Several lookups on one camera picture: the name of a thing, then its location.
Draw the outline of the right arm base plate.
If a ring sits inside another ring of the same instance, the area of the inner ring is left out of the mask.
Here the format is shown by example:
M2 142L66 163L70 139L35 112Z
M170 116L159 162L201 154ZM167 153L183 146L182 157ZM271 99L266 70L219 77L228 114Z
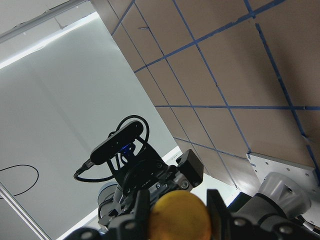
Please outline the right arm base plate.
M320 187L313 167L251 152L248 161L260 186L240 211L266 231L302 217L320 225Z

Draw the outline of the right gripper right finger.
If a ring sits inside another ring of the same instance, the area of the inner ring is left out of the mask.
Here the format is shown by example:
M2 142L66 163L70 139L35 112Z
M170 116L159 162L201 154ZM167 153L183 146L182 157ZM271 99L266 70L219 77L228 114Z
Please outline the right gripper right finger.
M206 205L211 220L213 233L224 233L228 220L228 209L217 189L208 189L206 192Z

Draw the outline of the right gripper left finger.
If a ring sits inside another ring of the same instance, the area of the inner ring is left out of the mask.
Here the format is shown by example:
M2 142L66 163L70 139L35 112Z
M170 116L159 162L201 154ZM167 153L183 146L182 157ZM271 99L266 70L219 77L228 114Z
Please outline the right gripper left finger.
M135 201L134 220L142 230L147 230L150 216L150 192L148 189L139 190Z

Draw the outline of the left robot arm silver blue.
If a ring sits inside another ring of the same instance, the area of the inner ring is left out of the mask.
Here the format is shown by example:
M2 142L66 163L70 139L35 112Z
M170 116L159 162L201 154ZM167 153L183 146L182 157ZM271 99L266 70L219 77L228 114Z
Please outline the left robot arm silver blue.
M126 165L122 184L110 182L105 184L98 195L98 223L108 226L114 218L135 212L137 193L149 191L149 206L175 190L191 191L203 182L204 165L188 149L176 160L177 166L168 165L160 159L143 159L134 165Z

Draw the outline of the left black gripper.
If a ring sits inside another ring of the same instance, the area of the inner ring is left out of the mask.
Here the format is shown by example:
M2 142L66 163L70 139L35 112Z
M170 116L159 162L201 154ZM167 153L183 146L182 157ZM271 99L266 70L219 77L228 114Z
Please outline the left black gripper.
M123 200L157 182L160 190L192 190L203 182L204 165L192 149L161 159L149 144L144 144L137 154L135 148L134 144L128 144L115 155L114 200Z

